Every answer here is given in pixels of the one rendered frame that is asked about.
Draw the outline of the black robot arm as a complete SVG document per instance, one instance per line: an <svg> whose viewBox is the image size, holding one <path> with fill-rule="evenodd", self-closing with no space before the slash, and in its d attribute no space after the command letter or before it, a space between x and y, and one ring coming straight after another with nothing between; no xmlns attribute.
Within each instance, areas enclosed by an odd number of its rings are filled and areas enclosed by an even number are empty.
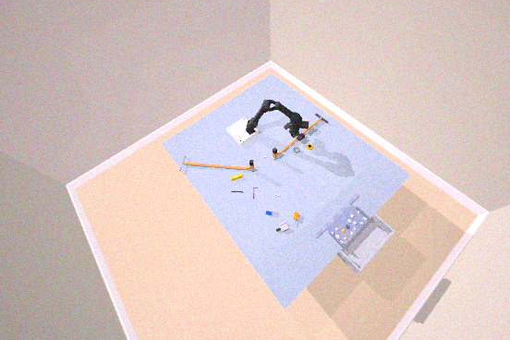
<svg viewBox="0 0 510 340"><path fill-rule="evenodd" d="M271 103L274 104L275 106L270 108ZM258 126L259 119L262 117L262 115L264 113L272 112L274 110L278 110L284 115L288 116L290 119L289 124L292 124L291 127L293 129L297 129L298 127L309 129L309 121L302 121L302 117L300 116L299 113L292 112L291 110L283 106L280 102L276 102L274 100L264 100L261 105L261 109L258 111L258 113L248 121L246 126L246 132L250 135L254 133L255 132L254 128Z"/></svg>

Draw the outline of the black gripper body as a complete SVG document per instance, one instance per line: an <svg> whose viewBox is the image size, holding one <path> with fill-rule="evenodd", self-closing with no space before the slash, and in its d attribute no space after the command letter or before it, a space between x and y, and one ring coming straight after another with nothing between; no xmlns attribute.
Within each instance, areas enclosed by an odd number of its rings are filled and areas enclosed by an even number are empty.
<svg viewBox="0 0 510 340"><path fill-rule="evenodd" d="M290 129L289 132L293 133L295 136L297 136L297 139L299 141L303 140L305 138L305 135L303 133L299 134L299 132L298 132L299 127L297 129L293 129L291 126L292 126L291 124L287 123L286 125L284 125L284 129L287 130L289 128Z"/></svg>

